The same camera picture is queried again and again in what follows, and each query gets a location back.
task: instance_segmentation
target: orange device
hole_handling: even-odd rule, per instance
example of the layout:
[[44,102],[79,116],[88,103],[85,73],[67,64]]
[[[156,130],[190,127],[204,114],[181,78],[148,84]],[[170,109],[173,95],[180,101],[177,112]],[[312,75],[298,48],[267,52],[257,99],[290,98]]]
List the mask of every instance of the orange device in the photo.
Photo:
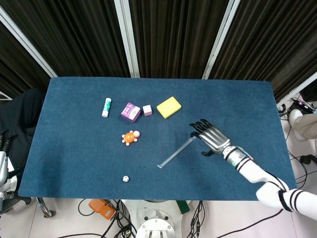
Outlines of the orange device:
[[111,204],[107,203],[103,199],[92,199],[89,202],[89,206],[96,213],[100,213],[104,218],[110,221],[115,215],[115,209]]

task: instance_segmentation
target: black stripe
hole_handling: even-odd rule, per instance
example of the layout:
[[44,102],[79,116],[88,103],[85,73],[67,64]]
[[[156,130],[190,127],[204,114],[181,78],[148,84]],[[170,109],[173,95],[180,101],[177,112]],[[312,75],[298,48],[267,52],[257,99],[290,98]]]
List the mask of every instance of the black stripe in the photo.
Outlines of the black stripe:
[[299,211],[297,210],[296,200],[297,200],[297,198],[298,198],[298,195],[301,194],[302,192],[304,192],[304,191],[300,191],[299,193],[297,193],[296,196],[295,196],[295,199],[294,199],[294,207],[295,207],[295,210],[296,210],[297,212],[299,212]]
[[231,150],[228,154],[227,154],[227,156],[226,156],[226,158],[225,158],[225,160],[227,160],[228,159],[228,157],[229,157],[229,155],[231,155],[231,153],[233,152],[233,151],[236,151],[238,148],[234,148],[233,150]]
[[241,168],[248,162],[248,161],[250,161],[251,159],[250,158],[248,158],[247,160],[246,160],[246,162],[243,164],[243,165],[241,165],[240,166],[240,168],[238,169],[238,172],[241,170]]
[[239,166],[239,164],[240,164],[244,159],[246,159],[246,158],[248,158],[248,157],[243,157],[242,160],[240,160],[240,162],[235,166],[235,168],[237,169],[238,166]]
[[274,174],[271,174],[270,172],[266,171],[269,175],[273,176],[277,181],[279,181],[279,183],[282,185],[284,191],[286,191],[286,187],[284,186],[284,184],[280,181],[280,179],[278,177],[276,177]]
[[289,198],[289,204],[291,205],[291,208],[292,208],[293,210],[294,210],[294,207],[293,207],[293,205],[292,205],[292,198],[293,198],[293,195],[294,195],[298,190],[299,190],[299,189],[293,191],[291,197]]
[[284,209],[288,212],[292,212],[292,210],[287,206],[284,196],[283,196],[284,191],[280,190],[278,191],[278,198],[279,201],[281,202],[282,206],[284,207]]

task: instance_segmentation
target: yellow sponge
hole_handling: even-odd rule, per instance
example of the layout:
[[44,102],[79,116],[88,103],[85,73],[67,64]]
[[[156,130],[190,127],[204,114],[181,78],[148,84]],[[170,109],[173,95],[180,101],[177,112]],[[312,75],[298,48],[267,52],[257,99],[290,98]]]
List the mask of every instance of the yellow sponge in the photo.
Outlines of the yellow sponge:
[[170,115],[174,114],[181,108],[182,106],[174,97],[170,97],[157,106],[157,110],[159,111],[159,113],[161,113],[164,119],[168,118]]

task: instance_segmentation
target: black curtain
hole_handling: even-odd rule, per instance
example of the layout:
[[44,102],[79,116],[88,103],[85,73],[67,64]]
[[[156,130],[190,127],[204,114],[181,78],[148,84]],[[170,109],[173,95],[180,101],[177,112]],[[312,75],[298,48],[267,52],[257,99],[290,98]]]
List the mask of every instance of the black curtain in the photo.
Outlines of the black curtain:
[[50,77],[0,23],[0,91],[14,98],[30,88],[45,90]]
[[58,76],[130,77],[112,0],[0,0]]
[[210,78],[270,81],[279,100],[316,71],[315,0],[241,0]]
[[141,77],[202,78],[227,0],[130,0]]

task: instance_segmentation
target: glass stirring rod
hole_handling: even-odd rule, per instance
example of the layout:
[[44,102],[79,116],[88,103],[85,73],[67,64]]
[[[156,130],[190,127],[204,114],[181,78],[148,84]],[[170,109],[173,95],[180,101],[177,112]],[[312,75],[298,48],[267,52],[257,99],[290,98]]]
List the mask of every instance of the glass stirring rod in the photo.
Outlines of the glass stirring rod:
[[183,149],[185,149],[186,146],[188,146],[193,140],[195,140],[196,137],[190,137],[185,144],[183,144],[181,147],[179,147],[178,150],[176,150],[170,157],[168,157],[166,160],[163,161],[158,167],[162,169],[169,161],[171,161],[176,155],[178,155]]

